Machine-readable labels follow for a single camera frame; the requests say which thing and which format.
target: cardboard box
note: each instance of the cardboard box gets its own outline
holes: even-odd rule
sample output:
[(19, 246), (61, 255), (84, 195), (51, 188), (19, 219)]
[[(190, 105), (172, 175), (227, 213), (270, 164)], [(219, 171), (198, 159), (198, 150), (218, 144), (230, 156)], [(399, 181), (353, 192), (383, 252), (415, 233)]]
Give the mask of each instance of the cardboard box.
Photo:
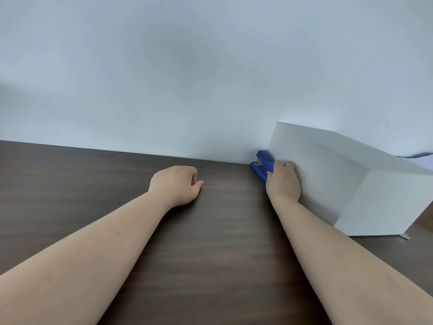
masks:
[(295, 163), (300, 202), (350, 236), (403, 234), (433, 200), (433, 172), (333, 131), (279, 122), (268, 150)]

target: left hand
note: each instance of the left hand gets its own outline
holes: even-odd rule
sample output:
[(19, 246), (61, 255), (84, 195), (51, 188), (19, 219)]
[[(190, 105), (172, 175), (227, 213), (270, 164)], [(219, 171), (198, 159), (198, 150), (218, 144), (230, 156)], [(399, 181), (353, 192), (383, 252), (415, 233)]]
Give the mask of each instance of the left hand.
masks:
[(172, 166), (154, 174), (149, 192), (159, 194), (170, 208), (192, 202), (204, 181), (197, 181), (197, 169), (193, 166)]

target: stapler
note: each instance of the stapler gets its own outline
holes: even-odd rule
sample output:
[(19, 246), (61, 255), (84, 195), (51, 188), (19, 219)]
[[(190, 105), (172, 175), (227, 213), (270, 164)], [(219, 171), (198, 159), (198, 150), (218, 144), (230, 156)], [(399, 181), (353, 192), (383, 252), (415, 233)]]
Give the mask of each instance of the stapler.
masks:
[(272, 156), (265, 150), (259, 150), (256, 154), (257, 162), (251, 162), (249, 166), (258, 174), (260, 178), (264, 182), (266, 182), (268, 178), (268, 171), (274, 171), (274, 159)]

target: wooden tabletop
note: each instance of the wooden tabletop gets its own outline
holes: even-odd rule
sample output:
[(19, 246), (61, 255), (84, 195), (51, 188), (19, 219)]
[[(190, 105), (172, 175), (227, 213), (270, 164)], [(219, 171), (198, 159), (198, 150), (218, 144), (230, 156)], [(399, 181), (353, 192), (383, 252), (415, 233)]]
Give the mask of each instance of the wooden tabletop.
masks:
[(100, 325), (330, 324), (248, 165), (0, 142), (0, 273), (192, 165), (205, 184), (158, 226)]

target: white wall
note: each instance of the white wall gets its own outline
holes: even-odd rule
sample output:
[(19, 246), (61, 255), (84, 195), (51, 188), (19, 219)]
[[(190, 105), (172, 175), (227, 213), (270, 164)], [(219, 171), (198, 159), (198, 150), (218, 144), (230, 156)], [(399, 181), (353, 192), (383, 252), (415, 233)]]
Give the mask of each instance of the white wall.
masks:
[(277, 120), (433, 151), (433, 0), (0, 0), (0, 139), (249, 162)]

